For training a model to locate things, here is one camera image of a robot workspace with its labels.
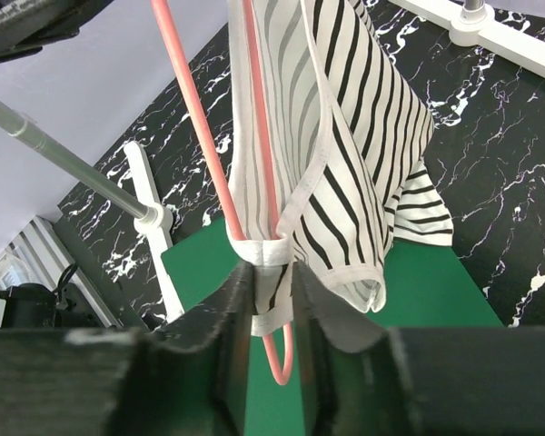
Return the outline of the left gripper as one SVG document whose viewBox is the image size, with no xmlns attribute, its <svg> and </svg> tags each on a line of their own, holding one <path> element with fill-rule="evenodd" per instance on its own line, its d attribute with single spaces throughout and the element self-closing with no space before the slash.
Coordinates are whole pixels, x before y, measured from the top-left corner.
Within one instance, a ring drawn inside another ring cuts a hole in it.
<svg viewBox="0 0 545 436">
<path fill-rule="evenodd" d="M 0 1 L 0 64 L 78 36 L 99 13 L 98 1 Z"/>
</svg>

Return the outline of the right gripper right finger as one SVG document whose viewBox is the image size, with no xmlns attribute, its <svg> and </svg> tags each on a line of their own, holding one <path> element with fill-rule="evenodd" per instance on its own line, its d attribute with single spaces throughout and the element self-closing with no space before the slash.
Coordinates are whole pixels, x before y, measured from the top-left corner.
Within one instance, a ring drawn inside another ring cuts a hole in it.
<svg viewBox="0 0 545 436">
<path fill-rule="evenodd" d="M 292 304 L 309 435 L 545 435 L 545 327 L 385 329 L 305 263 Z"/>
</svg>

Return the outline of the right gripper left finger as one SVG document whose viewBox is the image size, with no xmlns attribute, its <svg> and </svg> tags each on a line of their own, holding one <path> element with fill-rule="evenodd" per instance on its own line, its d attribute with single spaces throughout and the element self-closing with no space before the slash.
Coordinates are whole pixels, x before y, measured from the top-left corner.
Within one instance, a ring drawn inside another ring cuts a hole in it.
<svg viewBox="0 0 545 436">
<path fill-rule="evenodd" d="M 254 269 L 156 332 L 0 330 L 0 435 L 241 435 Z"/>
</svg>

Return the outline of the striped black white tank top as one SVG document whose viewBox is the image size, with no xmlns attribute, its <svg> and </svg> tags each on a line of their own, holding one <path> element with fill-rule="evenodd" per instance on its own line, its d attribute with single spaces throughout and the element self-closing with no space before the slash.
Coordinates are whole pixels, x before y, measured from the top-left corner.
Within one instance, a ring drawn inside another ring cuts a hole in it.
<svg viewBox="0 0 545 436">
<path fill-rule="evenodd" d="M 257 268 L 252 333 L 292 319 L 303 261 L 360 312 L 386 303 L 396 240 L 449 246 L 450 213 L 423 153 L 434 122 L 382 49 L 361 1 L 257 1 L 257 32 L 279 222 L 271 225 L 245 13 L 228 4 L 233 99 L 230 191 Z"/>
</svg>

